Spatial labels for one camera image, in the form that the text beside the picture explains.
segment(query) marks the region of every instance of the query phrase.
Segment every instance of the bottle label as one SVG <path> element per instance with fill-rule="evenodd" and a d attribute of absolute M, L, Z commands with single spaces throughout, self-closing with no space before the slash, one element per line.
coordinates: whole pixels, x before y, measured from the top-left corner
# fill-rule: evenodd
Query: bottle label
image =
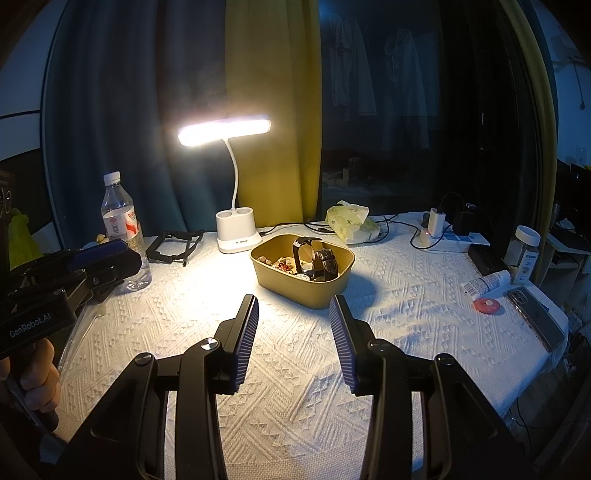
<path fill-rule="evenodd" d="M 530 279 L 530 275 L 535 266 L 535 261 L 538 260 L 538 252 L 527 251 L 521 258 L 521 263 L 517 267 L 513 285 L 523 285 Z"/>
<path fill-rule="evenodd" d="M 117 208 L 103 217 L 107 236 L 110 240 L 131 240 L 138 234 L 138 221 L 134 207 Z"/>

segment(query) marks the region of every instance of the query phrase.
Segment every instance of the finger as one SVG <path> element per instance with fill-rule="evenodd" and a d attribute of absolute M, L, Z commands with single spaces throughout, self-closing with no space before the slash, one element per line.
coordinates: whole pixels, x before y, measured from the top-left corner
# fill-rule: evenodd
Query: finger
<path fill-rule="evenodd" d="M 47 404 L 56 393 L 57 383 L 59 382 L 60 374 L 53 365 L 49 370 L 49 374 L 45 383 L 37 388 L 29 390 L 25 395 L 25 403 L 31 410 L 38 410 L 43 405 Z"/>
<path fill-rule="evenodd" d="M 31 364 L 21 377 L 21 385 L 25 390 L 37 388 L 45 383 L 53 360 L 53 345 L 46 338 L 35 344 L 35 354 Z"/>
<path fill-rule="evenodd" d="M 10 373 L 10 359 L 8 357 L 0 360 L 0 380 L 6 380 Z"/>
<path fill-rule="evenodd" d="M 57 406 L 60 404 L 60 398 L 61 398 L 61 385 L 58 383 L 56 385 L 56 392 L 53 394 L 53 398 L 47 402 L 45 405 L 43 405 L 39 411 L 42 413 L 47 413 L 49 411 L 54 411 Z"/>

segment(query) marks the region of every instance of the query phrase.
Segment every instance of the hanging clothes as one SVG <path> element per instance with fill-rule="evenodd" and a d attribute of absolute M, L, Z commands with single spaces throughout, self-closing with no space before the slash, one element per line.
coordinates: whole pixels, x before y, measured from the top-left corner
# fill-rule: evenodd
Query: hanging clothes
<path fill-rule="evenodd" d="M 348 107 L 345 120 L 354 114 L 376 115 L 374 86 L 357 20 L 329 14 L 327 21 L 332 34 L 329 59 L 333 106 Z"/>
<path fill-rule="evenodd" d="M 423 76 L 418 62 L 413 34 L 399 28 L 385 45 L 387 87 L 384 94 L 384 133 L 382 149 L 395 147 L 395 127 L 404 123 L 414 148 L 429 148 L 427 104 Z"/>

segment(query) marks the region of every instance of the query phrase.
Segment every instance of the black phone holder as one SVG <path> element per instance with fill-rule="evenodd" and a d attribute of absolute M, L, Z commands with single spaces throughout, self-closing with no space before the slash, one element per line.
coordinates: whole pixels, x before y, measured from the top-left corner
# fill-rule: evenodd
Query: black phone holder
<path fill-rule="evenodd" d="M 185 240 L 187 245 L 185 251 L 178 255 L 164 255 L 161 254 L 158 249 L 160 245 L 166 240 L 171 238 L 177 238 L 179 240 Z M 187 266 L 189 261 L 189 255 L 191 255 L 197 248 L 197 244 L 203 239 L 203 230 L 198 232 L 182 232 L 176 230 L 164 230 L 158 235 L 150 246 L 146 249 L 146 257 L 150 260 L 157 260 L 159 262 L 168 263 L 169 265 L 177 260 L 183 260 L 183 266 Z"/>

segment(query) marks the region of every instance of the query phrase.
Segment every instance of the glass window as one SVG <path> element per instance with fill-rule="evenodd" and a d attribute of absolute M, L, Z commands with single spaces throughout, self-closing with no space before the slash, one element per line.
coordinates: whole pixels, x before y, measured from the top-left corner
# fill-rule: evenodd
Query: glass window
<path fill-rule="evenodd" d="M 436 0 L 320 2 L 322 212 L 427 206 L 440 154 Z"/>
<path fill-rule="evenodd" d="M 451 190 L 506 240 L 534 215 L 534 104 L 496 2 L 320 0 L 320 22 L 319 218 L 339 200 L 428 210 Z"/>

